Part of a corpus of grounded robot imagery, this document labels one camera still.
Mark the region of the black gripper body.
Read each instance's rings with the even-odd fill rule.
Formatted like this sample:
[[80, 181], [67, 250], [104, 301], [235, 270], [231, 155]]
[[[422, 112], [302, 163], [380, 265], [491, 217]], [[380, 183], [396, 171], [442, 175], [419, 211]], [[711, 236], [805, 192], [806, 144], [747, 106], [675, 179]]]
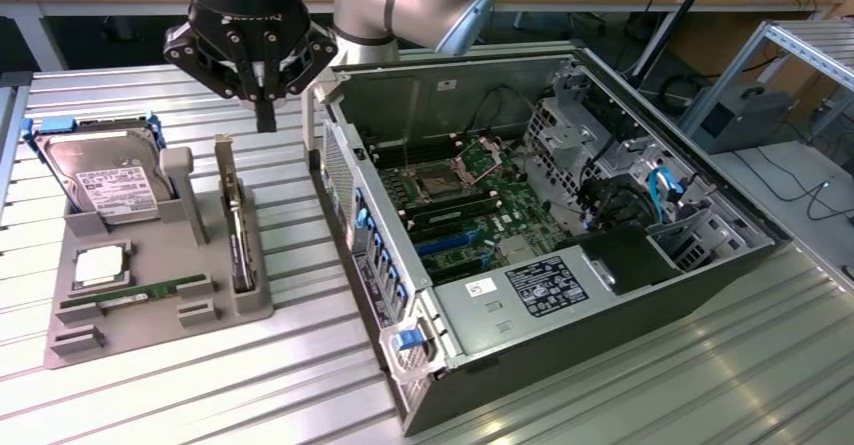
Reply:
[[252, 63], [266, 61], [267, 31], [286, 36], [290, 51], [310, 27], [303, 0], [191, 0], [188, 22], [220, 61], [227, 61], [224, 30], [235, 28], [247, 41]]

